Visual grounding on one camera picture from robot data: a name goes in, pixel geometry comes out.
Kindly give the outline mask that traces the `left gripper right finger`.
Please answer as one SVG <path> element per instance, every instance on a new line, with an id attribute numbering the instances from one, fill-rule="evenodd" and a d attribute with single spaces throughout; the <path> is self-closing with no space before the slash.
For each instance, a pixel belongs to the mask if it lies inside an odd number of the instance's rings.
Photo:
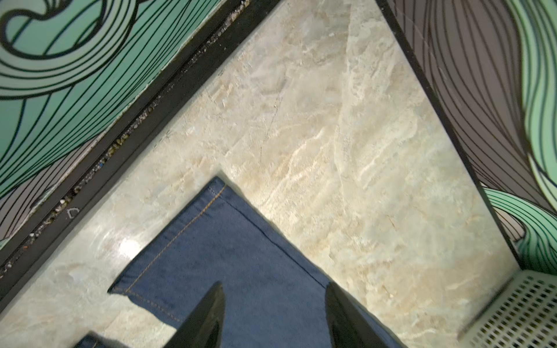
<path id="1" fill-rule="evenodd" d="M 332 347 L 388 347 L 335 282 L 326 287 L 325 308 Z"/>

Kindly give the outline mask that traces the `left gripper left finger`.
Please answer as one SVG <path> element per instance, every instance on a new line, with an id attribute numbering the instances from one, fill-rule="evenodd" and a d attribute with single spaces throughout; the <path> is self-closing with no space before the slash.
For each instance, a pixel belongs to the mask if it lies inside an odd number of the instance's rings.
<path id="1" fill-rule="evenodd" d="M 225 318 L 223 284 L 215 282 L 164 348 L 220 347 Z"/>

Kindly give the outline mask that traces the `blue denim trousers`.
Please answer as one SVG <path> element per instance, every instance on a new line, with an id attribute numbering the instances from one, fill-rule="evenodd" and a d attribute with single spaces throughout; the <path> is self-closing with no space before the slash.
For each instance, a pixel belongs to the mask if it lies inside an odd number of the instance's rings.
<path id="1" fill-rule="evenodd" d="M 213 178 L 109 288 L 174 328 L 219 282 L 223 347 L 330 347 L 329 277 Z"/>

